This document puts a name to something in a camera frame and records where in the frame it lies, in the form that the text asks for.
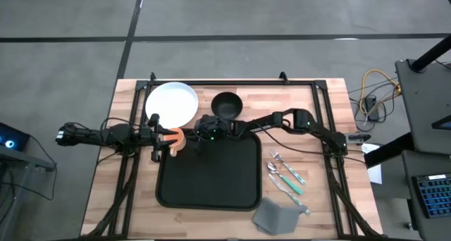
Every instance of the black pole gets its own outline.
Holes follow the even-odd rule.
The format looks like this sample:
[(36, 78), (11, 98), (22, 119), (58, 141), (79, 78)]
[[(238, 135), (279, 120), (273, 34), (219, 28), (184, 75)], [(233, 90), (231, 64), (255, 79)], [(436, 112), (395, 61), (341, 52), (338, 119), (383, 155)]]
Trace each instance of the black pole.
[(442, 56), (445, 52), (451, 49), (451, 35), (448, 35), (438, 44), (427, 51), (423, 56), (414, 61), (410, 68), (418, 73), (424, 73), (423, 68), (431, 64), (434, 60)]

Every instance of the gray cloth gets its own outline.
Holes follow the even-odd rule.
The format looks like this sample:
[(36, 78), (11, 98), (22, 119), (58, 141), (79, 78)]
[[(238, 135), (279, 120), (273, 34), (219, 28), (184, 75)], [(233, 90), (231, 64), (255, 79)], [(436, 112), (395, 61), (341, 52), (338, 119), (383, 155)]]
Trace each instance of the gray cloth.
[(257, 225), (257, 230), (268, 235), (292, 233), (299, 215), (306, 210), (306, 206), (282, 208), (270, 199), (263, 198), (252, 221)]

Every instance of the black cable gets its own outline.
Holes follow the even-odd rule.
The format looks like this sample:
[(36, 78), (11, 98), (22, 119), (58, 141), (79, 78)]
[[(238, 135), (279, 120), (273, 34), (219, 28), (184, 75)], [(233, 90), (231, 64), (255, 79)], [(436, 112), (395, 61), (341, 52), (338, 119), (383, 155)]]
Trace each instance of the black cable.
[[(7, 166), (7, 167), (6, 167), (6, 170), (7, 170), (7, 171), (9, 172), (9, 174), (10, 174), (10, 180), (12, 180), (12, 179), (13, 179), (13, 172), (11, 171), (9, 165), (6, 165), (6, 166)], [(10, 187), (9, 187), (9, 190), (6, 191), (6, 194), (9, 193), (9, 191), (11, 190), (11, 188), (14, 188), (14, 186), (10, 186)], [(5, 199), (0, 203), (0, 209), (3, 207), (3, 205), (4, 205), (5, 202), (6, 202), (6, 200), (7, 200), (7, 197), (5, 197)]]
[[(371, 91), (370, 93), (368, 93), (367, 96), (366, 96), (365, 98), (370, 97), (370, 94), (372, 94), (374, 91), (376, 91), (376, 90), (379, 89), (379, 88), (385, 87), (386, 85), (391, 85), (391, 83), (387, 83), (387, 84), (384, 84), (384, 85), (381, 85), (381, 86), (377, 87), (376, 89), (373, 89), (373, 91)], [(384, 115), (383, 115), (382, 117), (379, 117), (379, 120), (376, 121), (376, 123), (384, 123), (384, 122), (386, 121), (387, 117), (388, 117), (390, 114), (392, 114), (393, 111), (395, 110), (395, 92), (396, 92), (396, 90), (397, 90), (398, 87), (399, 87), (399, 84), (396, 85), (395, 87), (393, 87), (393, 93), (392, 93), (393, 109), (392, 109), (392, 111), (391, 111), (390, 113), (387, 113), (387, 108), (386, 108), (385, 104), (384, 104), (383, 101), (382, 101), (381, 103), (382, 103)], [(352, 103), (354, 103), (354, 104), (358, 104), (358, 103), (359, 103), (357, 100), (355, 100), (355, 99), (353, 99), (353, 98), (350, 98), (350, 99), (353, 101)], [(361, 132), (370, 132), (370, 131), (372, 131), (372, 130), (374, 129), (374, 127), (376, 126), (376, 124), (375, 124), (373, 121), (371, 121), (371, 120), (368, 120), (368, 121), (367, 121), (367, 120), (358, 120), (358, 119), (356, 119), (358, 113), (359, 113), (359, 109), (357, 109), (357, 112), (354, 114), (354, 119), (355, 119), (355, 121), (372, 122), (373, 126), (372, 126), (371, 128), (369, 128), (368, 130), (365, 130), (365, 129), (363, 129), (363, 128), (360, 128), (360, 127), (357, 125), (357, 123), (356, 123), (357, 129), (358, 129), (359, 131), (361, 131)]]
[[(358, 101), (355, 101), (355, 102), (353, 102), (354, 104), (357, 104), (357, 112), (354, 114), (354, 120), (355, 121), (362, 121), (362, 122), (365, 122), (365, 120), (357, 120), (356, 119), (356, 117), (357, 117), (357, 114), (359, 114), (359, 103), (358, 103)], [(365, 130), (365, 129), (363, 129), (363, 128), (361, 128), (361, 127), (359, 127), (359, 125), (357, 125), (357, 123), (355, 123), (355, 127), (358, 129), (358, 131), (360, 131), (360, 132), (371, 132), (373, 129), (374, 129), (374, 127), (376, 127), (376, 124), (374, 123), (374, 122), (371, 122), (371, 124), (373, 125), (371, 128), (369, 128), (368, 130)]]
[(66, 122), (66, 123), (64, 124), (64, 126), (66, 126), (66, 125), (79, 125), (80, 127), (84, 128), (84, 129), (90, 130), (90, 129), (87, 128), (85, 125), (80, 124), (80, 123), (78, 123), (78, 122)]
[(363, 155), (365, 155), (366, 153), (361, 151), (361, 150), (356, 150), (356, 149), (348, 149), (348, 152), (357, 152), (357, 153), (362, 153)]
[(322, 152), (310, 152), (310, 151), (306, 151), (306, 150), (301, 150), (301, 149), (293, 149), (292, 147), (289, 146), (285, 146), (284, 144), (282, 144), (281, 142), (279, 142), (276, 138), (273, 137), (273, 135), (270, 135), (268, 131), (266, 131), (265, 128), (263, 128), (260, 124), (255, 123), (263, 132), (265, 132), (274, 142), (276, 142), (277, 144), (279, 144), (280, 146), (289, 149), (289, 150), (293, 150), (296, 152), (301, 152), (301, 153), (308, 153), (308, 154), (320, 154), (320, 155), (324, 155), (324, 153)]
[(338, 159), (349, 159), (349, 160), (353, 160), (353, 161), (358, 161), (359, 163), (362, 163), (362, 164), (364, 164), (366, 166), (366, 163), (364, 161), (362, 161), (362, 160), (359, 160), (359, 159), (353, 159), (353, 158), (350, 158), (348, 156), (333, 156), (333, 157), (336, 158), (337, 160)]
[(108, 158), (114, 156), (115, 154), (117, 154), (117, 152), (114, 152), (114, 153), (112, 153), (111, 155), (105, 156), (104, 158), (100, 159), (100, 160), (97, 162), (97, 165), (99, 165), (99, 163), (101, 163), (102, 161), (107, 160)]
[(125, 123), (130, 124), (130, 125), (134, 125), (134, 126), (140, 127), (140, 125), (135, 124), (135, 123), (131, 123), (130, 121), (125, 120), (125, 119), (123, 119), (123, 118), (114, 118), (114, 117), (111, 117), (111, 118), (105, 118), (104, 121), (101, 123), (100, 128), (103, 128), (103, 126), (106, 125), (106, 122), (107, 122), (107, 121), (110, 121), (110, 120), (123, 121), (123, 122), (125, 122)]
[(390, 81), (389, 81), (389, 80), (384, 80), (384, 81), (382, 81), (382, 82), (378, 82), (378, 83), (375, 83), (375, 84), (372, 84), (372, 85), (368, 85), (368, 86), (365, 86), (365, 87), (361, 87), (360, 89), (355, 89), (355, 90), (348, 91), (347, 93), (348, 93), (348, 94), (349, 94), (349, 93), (353, 93), (353, 92), (356, 92), (356, 91), (359, 91), (359, 90), (362, 90), (362, 89), (366, 89), (367, 87), (373, 87), (373, 86), (375, 86), (375, 85), (379, 85), (379, 84), (384, 83), (384, 82), (390, 82)]
[(36, 191), (32, 191), (32, 190), (30, 190), (29, 188), (26, 188), (26, 187), (22, 187), (22, 188), (25, 189), (25, 190), (28, 190), (28, 191), (30, 191), (30, 192), (34, 192), (34, 193), (36, 193), (36, 194), (42, 195), (45, 199), (53, 200), (54, 197), (55, 197), (55, 184), (56, 184), (56, 176), (58, 175), (58, 166), (56, 166), (56, 162), (54, 161), (54, 159), (50, 157), (49, 153), (47, 153), (47, 151), (46, 151), (46, 150), (44, 149), (44, 147), (41, 145), (41, 142), (39, 142), (33, 135), (30, 135), (30, 137), (31, 137), (31, 138), (39, 145), (39, 147), (41, 148), (41, 150), (42, 150), (42, 151), (45, 153), (45, 155), (50, 159), (50, 161), (51, 161), (52, 163), (54, 163), (55, 177), (54, 177), (54, 184), (52, 185), (52, 189), (51, 189), (51, 199), (45, 197), (44, 195), (42, 195), (42, 194), (40, 194), (40, 193), (38, 193), (38, 192), (36, 192)]
[[(9, 171), (9, 175), (10, 175), (10, 180), (12, 183), (14, 183), (14, 177), (13, 177), (13, 172), (11, 171), (11, 167), (8, 167), (8, 171)], [(13, 185), (11, 185), (11, 189), (13, 190), (13, 192), (11, 193), (13, 195), (13, 198), (11, 199), (11, 203), (9, 204), (8, 209), (6, 210), (5, 214), (3, 215), (3, 217), (1, 217), (0, 220), (0, 225), (3, 223), (3, 221), (5, 221), (5, 218), (7, 217), (7, 215), (9, 214), (9, 211), (11, 210), (11, 208), (13, 207), (14, 201), (16, 200), (16, 189), (14, 188)]]
[(15, 186), (15, 187), (20, 187), (20, 188), (22, 188), (22, 189), (24, 189), (24, 190), (27, 190), (28, 192), (35, 193), (35, 194), (39, 195), (40, 197), (45, 198), (46, 200), (51, 201), (51, 200), (54, 199), (53, 194), (52, 194), (52, 197), (51, 197), (51, 198), (48, 198), (47, 196), (43, 195), (42, 193), (37, 192), (37, 191), (34, 191), (34, 190), (32, 190), (32, 189), (30, 189), (30, 188), (28, 188), (28, 187), (23, 187), (22, 185), (13, 184), (13, 183), (8, 183), (8, 182), (1, 182), (0, 185), (13, 185), (13, 186)]
[(288, 119), (284, 118), (283, 121), (288, 123), (288, 126), (291, 127), (291, 122)]
[(439, 63), (440, 65), (446, 67), (447, 69), (451, 70), (451, 67), (445, 65), (444, 63), (441, 63), (440, 61), (435, 60), (437, 63)]
[(49, 153), (47, 153), (47, 151), (44, 149), (44, 147), (41, 145), (41, 143), (40, 143), (33, 135), (30, 135), (30, 137), (31, 137), (31, 138), (39, 145), (39, 147), (41, 148), (41, 150), (45, 153), (45, 155), (46, 155), (46, 156), (50, 159), (50, 161), (54, 164), (54, 168), (55, 168), (55, 176), (54, 176), (54, 184), (52, 185), (52, 189), (51, 189), (51, 198), (49, 198), (49, 197), (43, 195), (43, 194), (40, 193), (40, 192), (34, 191), (34, 190), (32, 190), (32, 189), (30, 189), (30, 188), (28, 188), (28, 187), (23, 187), (22, 185), (17, 185), (17, 184), (14, 184), (14, 183), (7, 183), (7, 182), (1, 182), (0, 185), (13, 185), (13, 186), (15, 186), (15, 187), (20, 187), (20, 188), (22, 188), (22, 189), (24, 189), (24, 190), (27, 190), (28, 192), (33, 192), (33, 193), (38, 194), (39, 196), (41, 196), (41, 197), (43, 197), (43, 198), (45, 198), (45, 199), (51, 201), (51, 200), (53, 200), (54, 197), (55, 197), (55, 184), (56, 184), (56, 176), (58, 175), (58, 168), (57, 168), (57, 166), (56, 166), (56, 162), (50, 157)]

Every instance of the power strip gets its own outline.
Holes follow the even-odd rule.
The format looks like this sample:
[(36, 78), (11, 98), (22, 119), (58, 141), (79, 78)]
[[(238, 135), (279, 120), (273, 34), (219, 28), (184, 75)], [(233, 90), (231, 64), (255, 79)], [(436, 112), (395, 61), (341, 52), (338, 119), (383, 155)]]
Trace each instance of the power strip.
[[(365, 103), (366, 111), (370, 111), (377, 103), (376, 97), (366, 97), (365, 100), (364, 100), (364, 103)], [(379, 117), (379, 111), (377, 110), (377, 107), (376, 107), (376, 110), (373, 110), (369, 114), (368, 120), (377, 122), (377, 121), (379, 121), (379, 118), (380, 118)]]

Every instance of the metal bracket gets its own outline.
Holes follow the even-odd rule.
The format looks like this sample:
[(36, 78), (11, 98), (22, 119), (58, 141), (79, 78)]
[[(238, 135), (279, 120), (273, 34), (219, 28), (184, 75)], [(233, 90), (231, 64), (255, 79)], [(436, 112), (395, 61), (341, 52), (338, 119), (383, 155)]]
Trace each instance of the metal bracket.
[(149, 81), (146, 80), (139, 80), (136, 82), (136, 91), (140, 91), (141, 89), (144, 89), (149, 84)]
[(285, 72), (280, 72), (279, 79), (283, 79), (283, 83), (285, 83), (285, 85), (290, 84), (290, 81), (288, 80), (287, 74)]
[(315, 85), (322, 90), (327, 90), (327, 82), (325, 80), (315, 80)]
[(149, 81), (150, 87), (154, 86), (155, 80), (156, 80), (156, 76), (155, 76), (154, 72), (151, 72), (150, 73), (150, 81)]
[(363, 144), (365, 141), (371, 138), (371, 135), (365, 135), (360, 133), (347, 133), (345, 134), (345, 136), (347, 144)]

